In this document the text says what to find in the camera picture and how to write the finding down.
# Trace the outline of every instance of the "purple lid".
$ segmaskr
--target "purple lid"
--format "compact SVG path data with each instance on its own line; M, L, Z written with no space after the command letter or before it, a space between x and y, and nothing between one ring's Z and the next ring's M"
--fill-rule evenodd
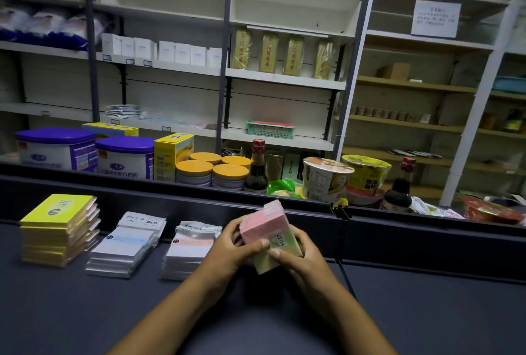
M96 139L97 135L74 128L37 128L17 132L17 140L33 143L51 143L55 145L72 145Z
M148 154L154 152L154 141L140 136L111 136L96 141L95 147L108 152Z

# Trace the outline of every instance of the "white and purple container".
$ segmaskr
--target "white and purple container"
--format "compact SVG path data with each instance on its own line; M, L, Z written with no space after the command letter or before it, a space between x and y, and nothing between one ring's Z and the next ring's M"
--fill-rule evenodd
M29 129L15 135L22 164L88 172L97 169L96 137L72 128Z
M98 171L122 178L153 179L154 139L112 136L95 142Z

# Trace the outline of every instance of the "bottle label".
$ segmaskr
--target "bottle label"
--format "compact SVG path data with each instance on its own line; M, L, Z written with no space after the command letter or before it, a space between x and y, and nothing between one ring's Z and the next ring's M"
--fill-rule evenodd
M267 189L266 189L266 188L265 188L265 189L249 189L249 188L245 187L243 190L244 190L245 192L251 192L251 193L262 193L262 194L264 194L264 195L267 194Z
M382 205L380 206L380 209L389 210L389 211L398 211L398 212L409 211L409 207L395 206L394 204L391 204L385 200L382 201Z

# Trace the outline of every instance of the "purple logo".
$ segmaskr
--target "purple logo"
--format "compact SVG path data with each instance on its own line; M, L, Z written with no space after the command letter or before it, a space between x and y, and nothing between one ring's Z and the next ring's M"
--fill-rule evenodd
M110 164L109 167L112 169L116 169L117 171L124 169L124 166L122 164L117 163Z
M43 154L31 154L31 158L35 161L46 161L47 159Z

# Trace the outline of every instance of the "person's left hand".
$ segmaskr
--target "person's left hand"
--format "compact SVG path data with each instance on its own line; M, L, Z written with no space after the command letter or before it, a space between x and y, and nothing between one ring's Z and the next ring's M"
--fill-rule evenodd
M201 265L188 278L198 279L207 288L207 306L214 305L225 293L228 282L249 258L269 248L268 239L242 245L239 224L243 217L233 219L210 248Z

